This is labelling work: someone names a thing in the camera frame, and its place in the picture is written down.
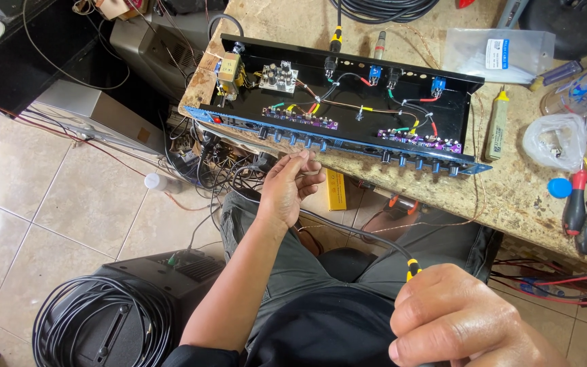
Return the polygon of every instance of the white bottle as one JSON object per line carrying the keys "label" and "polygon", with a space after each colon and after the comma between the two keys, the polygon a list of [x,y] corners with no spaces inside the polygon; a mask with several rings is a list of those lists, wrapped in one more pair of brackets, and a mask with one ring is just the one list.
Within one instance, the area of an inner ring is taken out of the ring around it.
{"label": "white bottle", "polygon": [[149,173],[146,175],[144,178],[144,185],[146,185],[147,188],[169,194],[178,194],[183,191],[182,182],[157,173]]}

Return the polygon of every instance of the clear plastic bag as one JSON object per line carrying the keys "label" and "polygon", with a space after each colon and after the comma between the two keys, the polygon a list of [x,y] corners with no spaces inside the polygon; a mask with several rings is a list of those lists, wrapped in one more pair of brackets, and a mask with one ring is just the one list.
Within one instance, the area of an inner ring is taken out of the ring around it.
{"label": "clear plastic bag", "polygon": [[574,113],[543,116],[524,132],[522,147],[542,166],[579,171],[586,153],[586,123]]}
{"label": "clear plastic bag", "polygon": [[443,69],[487,82],[531,84],[552,68],[556,36],[520,29],[449,28]]}

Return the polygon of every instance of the hand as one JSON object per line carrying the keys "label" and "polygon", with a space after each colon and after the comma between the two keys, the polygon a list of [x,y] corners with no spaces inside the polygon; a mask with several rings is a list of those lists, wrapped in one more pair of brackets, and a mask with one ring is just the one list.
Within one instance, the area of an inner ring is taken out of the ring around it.
{"label": "hand", "polygon": [[300,202],[318,191],[317,183],[325,181],[322,173],[300,176],[321,169],[320,163],[312,162],[315,156],[316,153],[303,150],[285,155],[275,164],[264,179],[257,219],[272,221],[285,230],[296,224]]}
{"label": "hand", "polygon": [[431,266],[400,290],[391,316],[398,366],[567,366],[518,311],[454,264]]}

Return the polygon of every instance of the screwdriver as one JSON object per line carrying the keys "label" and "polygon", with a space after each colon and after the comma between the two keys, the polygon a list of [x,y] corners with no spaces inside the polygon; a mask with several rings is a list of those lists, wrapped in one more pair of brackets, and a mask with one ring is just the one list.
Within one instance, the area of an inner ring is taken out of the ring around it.
{"label": "screwdriver", "polygon": [[497,161],[501,158],[501,145],[504,143],[504,129],[506,128],[506,110],[509,104],[509,97],[506,96],[504,86],[500,94],[493,101],[493,116],[491,127],[488,130],[488,146],[485,157],[489,161]]}
{"label": "screwdriver", "polygon": [[583,197],[586,181],[587,172],[582,162],[581,169],[572,175],[572,194],[567,199],[566,211],[563,214],[563,228],[570,236],[579,234],[586,217],[586,203]]}

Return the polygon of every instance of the workbench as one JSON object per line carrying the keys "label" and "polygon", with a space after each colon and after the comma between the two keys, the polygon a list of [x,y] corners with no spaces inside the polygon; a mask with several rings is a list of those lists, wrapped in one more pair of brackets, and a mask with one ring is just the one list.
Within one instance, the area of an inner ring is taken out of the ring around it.
{"label": "workbench", "polygon": [[[451,0],[440,1],[427,15],[408,24],[423,34],[430,51],[439,62],[448,28],[494,28],[505,1],[476,1],[465,9],[457,9],[455,3]],[[337,21],[337,10],[328,0],[230,0],[225,13],[241,23],[245,37],[324,50],[328,47]],[[344,16],[341,52],[371,57],[379,32],[391,24],[366,25]],[[222,33],[238,34],[230,21],[221,20],[181,100],[179,112],[184,116],[189,115],[184,106],[209,103],[215,92],[214,68],[219,56],[224,54],[220,43]],[[402,27],[387,31],[384,59],[435,67],[420,38],[413,31]],[[472,99],[465,154],[483,156],[476,154],[475,148],[479,146],[477,153],[483,150],[491,106],[500,88],[501,84],[487,82],[477,92],[483,103],[483,115],[477,98]],[[316,160],[332,170],[467,219],[473,218],[485,205],[476,221],[506,233],[512,243],[521,247],[535,244],[544,248],[548,257],[587,263],[587,256],[577,254],[573,237],[567,237],[562,230],[566,201],[547,193],[546,186],[550,179],[568,178],[569,174],[539,166],[522,148],[524,131],[541,116],[539,102],[550,89],[546,87],[531,92],[518,85],[506,86],[510,103],[503,157],[490,163],[493,169],[485,171],[480,177],[463,174],[457,178],[435,176],[428,170],[400,169],[396,164],[386,166],[374,157],[332,149],[318,154]],[[287,142],[276,144],[271,139],[258,140],[255,134],[238,132],[221,125],[208,127],[237,140],[280,152],[290,153],[302,148],[300,144],[292,147]]]}

